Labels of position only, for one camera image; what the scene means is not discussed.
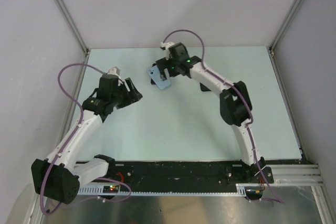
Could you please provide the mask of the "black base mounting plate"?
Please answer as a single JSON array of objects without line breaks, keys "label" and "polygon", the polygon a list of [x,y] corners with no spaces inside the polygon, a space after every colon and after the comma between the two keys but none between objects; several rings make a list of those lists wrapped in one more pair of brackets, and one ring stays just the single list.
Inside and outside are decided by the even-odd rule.
[{"label": "black base mounting plate", "polygon": [[261,167],[241,161],[115,161],[105,178],[124,182],[133,193],[233,193],[236,184],[274,183],[271,168]]}]

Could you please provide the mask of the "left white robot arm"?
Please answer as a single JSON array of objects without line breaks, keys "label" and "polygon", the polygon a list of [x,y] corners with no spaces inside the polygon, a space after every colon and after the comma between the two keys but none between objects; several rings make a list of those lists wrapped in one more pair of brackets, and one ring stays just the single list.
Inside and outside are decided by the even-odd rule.
[{"label": "left white robot arm", "polygon": [[100,177],[106,182],[116,177],[113,158],[99,154],[79,167],[76,162],[81,149],[113,110],[130,106],[142,97],[131,78],[121,80],[117,74],[100,77],[99,86],[83,101],[75,125],[44,160],[36,159],[31,166],[35,191],[41,200],[50,198],[69,204],[80,187]]}]

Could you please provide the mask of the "dark phone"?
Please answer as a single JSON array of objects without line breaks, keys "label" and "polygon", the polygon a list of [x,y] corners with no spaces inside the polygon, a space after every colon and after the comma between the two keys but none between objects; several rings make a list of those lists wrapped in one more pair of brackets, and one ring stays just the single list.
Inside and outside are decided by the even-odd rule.
[{"label": "dark phone", "polygon": [[158,77],[158,68],[157,68],[157,65],[154,63],[149,71],[149,75],[150,75],[150,78],[151,78],[151,85],[156,85],[156,79]]}]

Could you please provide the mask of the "light blue phone case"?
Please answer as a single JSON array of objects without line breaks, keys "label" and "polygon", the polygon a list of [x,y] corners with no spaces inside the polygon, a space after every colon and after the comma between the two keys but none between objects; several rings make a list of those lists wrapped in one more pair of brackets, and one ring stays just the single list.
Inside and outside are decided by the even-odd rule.
[{"label": "light blue phone case", "polygon": [[164,90],[169,88],[172,85],[171,80],[161,80],[160,74],[158,73],[158,77],[156,79],[156,86],[160,89],[160,90]]}]

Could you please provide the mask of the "aluminium frame post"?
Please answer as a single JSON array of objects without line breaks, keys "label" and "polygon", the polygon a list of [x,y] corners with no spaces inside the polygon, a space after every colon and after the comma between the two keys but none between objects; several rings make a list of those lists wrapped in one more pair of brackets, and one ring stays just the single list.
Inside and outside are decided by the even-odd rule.
[{"label": "aluminium frame post", "polygon": [[61,15],[63,16],[65,23],[69,27],[70,32],[72,33],[82,53],[86,56],[89,52],[89,49],[86,46],[86,43],[84,42],[84,39],[82,38],[80,31],[66,6],[66,3],[64,2],[64,0],[54,0],[54,2],[59,9]]},{"label": "aluminium frame post", "polygon": [[278,29],[274,39],[272,40],[272,43],[269,46],[270,51],[274,51],[276,49],[277,45],[280,43],[282,37],[285,35],[286,31],[288,30],[290,24],[294,20],[297,12],[299,11],[304,1],[305,0],[294,0],[292,2],[289,11],[287,12],[283,22],[280,25],[280,28]]}]

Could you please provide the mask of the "aluminium front rail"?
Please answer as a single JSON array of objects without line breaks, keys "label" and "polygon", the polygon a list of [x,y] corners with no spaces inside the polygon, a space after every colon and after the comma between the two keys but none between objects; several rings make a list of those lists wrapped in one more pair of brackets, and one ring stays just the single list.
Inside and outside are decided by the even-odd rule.
[{"label": "aluminium front rail", "polygon": [[89,169],[90,164],[76,164],[74,173],[90,170],[95,180],[99,176],[115,178],[120,173],[127,184],[140,186],[149,183],[158,183],[164,186],[172,184],[174,187],[184,184],[201,183],[212,184],[256,184],[261,180],[273,184],[275,180],[302,179],[303,177],[316,177],[320,175],[317,165],[302,164],[275,164],[266,165],[261,170],[249,167],[241,162],[113,162],[107,170],[101,170],[99,165]]}]

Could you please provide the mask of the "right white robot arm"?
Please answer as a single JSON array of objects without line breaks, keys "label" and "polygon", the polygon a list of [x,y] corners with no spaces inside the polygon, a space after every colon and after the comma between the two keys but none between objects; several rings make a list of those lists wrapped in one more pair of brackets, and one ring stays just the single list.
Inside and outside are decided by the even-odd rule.
[{"label": "right white robot arm", "polygon": [[251,130],[252,105],[246,85],[231,82],[210,69],[197,56],[181,61],[162,58],[148,70],[152,81],[160,90],[171,85],[171,78],[187,76],[199,82],[219,98],[220,115],[225,123],[234,130],[241,153],[243,178],[253,183],[261,177],[261,168],[266,166],[264,158],[256,146]]}]

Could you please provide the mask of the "right aluminium frame post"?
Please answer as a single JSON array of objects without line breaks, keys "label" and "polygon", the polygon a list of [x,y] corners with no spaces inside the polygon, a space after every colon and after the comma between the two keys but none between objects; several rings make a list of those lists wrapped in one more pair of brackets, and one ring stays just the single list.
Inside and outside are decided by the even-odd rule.
[{"label": "right aluminium frame post", "polygon": [[269,46],[270,51],[274,51],[276,49],[277,45],[280,43],[282,37],[285,35],[286,31],[288,30],[290,24],[294,20],[297,12],[299,11],[304,1],[305,0],[294,0],[292,2],[289,11],[287,12],[283,22],[280,25],[280,28],[278,29],[274,39],[272,40],[272,43]]}]

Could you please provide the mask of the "left aluminium frame post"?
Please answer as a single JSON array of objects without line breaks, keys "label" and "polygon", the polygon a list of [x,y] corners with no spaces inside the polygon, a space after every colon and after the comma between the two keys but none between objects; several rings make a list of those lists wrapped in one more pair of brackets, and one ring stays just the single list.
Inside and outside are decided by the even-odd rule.
[{"label": "left aluminium frame post", "polygon": [[86,43],[84,42],[84,39],[82,38],[80,31],[66,6],[66,3],[64,2],[64,0],[54,0],[54,2],[59,9],[61,15],[63,16],[65,23],[69,27],[70,32],[72,33],[82,53],[86,56],[89,52],[89,49],[86,46]]}]

